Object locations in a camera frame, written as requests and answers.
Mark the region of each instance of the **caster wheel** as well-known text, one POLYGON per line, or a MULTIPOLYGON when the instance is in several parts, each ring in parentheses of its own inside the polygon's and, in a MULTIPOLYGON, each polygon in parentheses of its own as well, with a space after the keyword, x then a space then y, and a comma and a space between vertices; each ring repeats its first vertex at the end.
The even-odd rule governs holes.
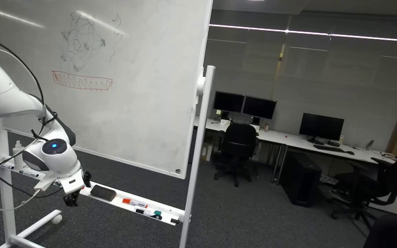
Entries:
POLYGON ((55 218, 53 218, 52 223, 57 225, 61 222, 62 220, 62 215, 57 215, 55 218))

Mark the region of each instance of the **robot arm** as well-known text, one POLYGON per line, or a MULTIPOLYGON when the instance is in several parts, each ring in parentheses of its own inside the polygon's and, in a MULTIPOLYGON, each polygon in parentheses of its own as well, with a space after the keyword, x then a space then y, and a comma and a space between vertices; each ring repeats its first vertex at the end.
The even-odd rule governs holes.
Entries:
POLYGON ((49 132, 22 152, 30 168, 46 172, 35 189, 46 190, 58 180, 66 194, 79 193, 85 183, 81 164, 71 147, 76 135, 40 99, 21 91, 0 67, 0 118, 33 114, 42 120, 44 113, 49 132))

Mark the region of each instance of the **marker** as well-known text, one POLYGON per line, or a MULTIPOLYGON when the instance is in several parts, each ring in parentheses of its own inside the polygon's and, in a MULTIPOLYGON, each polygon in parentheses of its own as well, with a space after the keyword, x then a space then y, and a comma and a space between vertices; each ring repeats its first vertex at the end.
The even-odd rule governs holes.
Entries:
POLYGON ((138 206, 138 207, 144 207, 144 208, 148 207, 147 204, 143 204, 143 203, 140 203, 138 201, 133 201, 133 200, 127 199, 127 198, 123 199, 122 202, 125 203, 125 204, 130 204, 130 205, 138 206))
POLYGON ((19 173, 25 174, 27 176, 33 176, 33 177, 38 177, 39 176, 39 174, 34 174, 34 173, 27 172, 27 171, 24 171, 24 170, 20 170, 19 173))
POLYGON ((151 217, 151 218, 158 219, 158 220, 161 220, 161 219, 162 219, 162 216, 160 215, 160 214, 161 214, 160 211, 154 211, 154 213, 152 213, 152 212, 147 211, 147 210, 136 209, 136 213, 139 213, 139 214, 141 214, 141 215, 146 215, 146 216, 149 216, 149 217, 151 217))
POLYGON ((14 166, 10 166, 10 165, 1 165, 1 167, 8 168, 8 169, 14 169, 14 166))

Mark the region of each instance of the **computer monitor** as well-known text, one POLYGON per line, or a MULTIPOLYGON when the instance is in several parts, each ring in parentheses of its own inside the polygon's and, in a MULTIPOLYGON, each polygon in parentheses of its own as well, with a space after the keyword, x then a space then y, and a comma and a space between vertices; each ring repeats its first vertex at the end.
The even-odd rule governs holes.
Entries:
POLYGON ((312 143, 316 137, 339 140, 343 124, 344 119, 304 113, 299 134, 312 136, 312 143))
POLYGON ((277 101, 247 96, 244 100, 243 114, 272 119, 275 105, 277 105, 277 101))
POLYGON ((214 109, 240 113, 243 107, 243 100, 243 95, 216 91, 214 109))

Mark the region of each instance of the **desk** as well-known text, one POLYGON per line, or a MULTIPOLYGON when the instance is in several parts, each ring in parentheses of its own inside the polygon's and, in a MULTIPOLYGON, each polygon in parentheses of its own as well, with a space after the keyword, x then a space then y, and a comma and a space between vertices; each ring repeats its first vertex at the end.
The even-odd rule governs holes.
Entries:
MULTIPOLYGON (((196 116, 194 119, 194 126, 197 126, 199 122, 199 117, 196 116)), ((213 119, 207 119, 206 120, 206 129, 209 130, 214 130, 214 131, 220 131, 220 124, 215 123, 217 121, 213 119)), ((284 160, 286 157, 287 149, 289 147, 294 148, 294 149, 300 149, 303 151, 310 151, 310 152, 315 152, 319 154, 324 154, 324 155, 329 155, 332 157, 340 157, 343 159, 349 159, 357 162, 366 162, 366 163, 371 163, 371 164, 378 164, 374 160, 371 159, 371 157, 376 157, 379 159, 383 159, 385 161, 388 161, 390 163, 394 163, 394 160, 383 157, 378 151, 360 151, 358 149, 353 149, 350 146, 346 145, 340 145, 340 148, 343 149, 344 151, 353 151, 355 155, 351 155, 348 153, 343 153, 343 152, 335 152, 335 151, 326 151, 326 150, 321 150, 317 149, 313 146, 313 143, 310 143, 306 140, 305 137, 303 136, 298 136, 298 135, 291 135, 291 134, 286 134, 286 133, 281 133, 281 132, 276 132, 269 130, 269 132, 265 132, 264 130, 260 130, 258 132, 258 139, 260 141, 265 141, 268 143, 273 143, 273 144, 278 144, 280 147, 278 148, 278 153, 276 159, 274 159, 275 163, 275 168, 274 168, 274 173, 272 175, 272 180, 275 178, 275 171, 277 170, 278 165, 280 164, 280 172, 278 173, 278 177, 276 179, 276 184, 279 185, 279 179, 281 176, 281 172, 283 169, 283 164, 284 160)), ((271 149, 269 150, 268 158, 266 160, 266 163, 269 164, 270 158, 271 158, 271 149)))

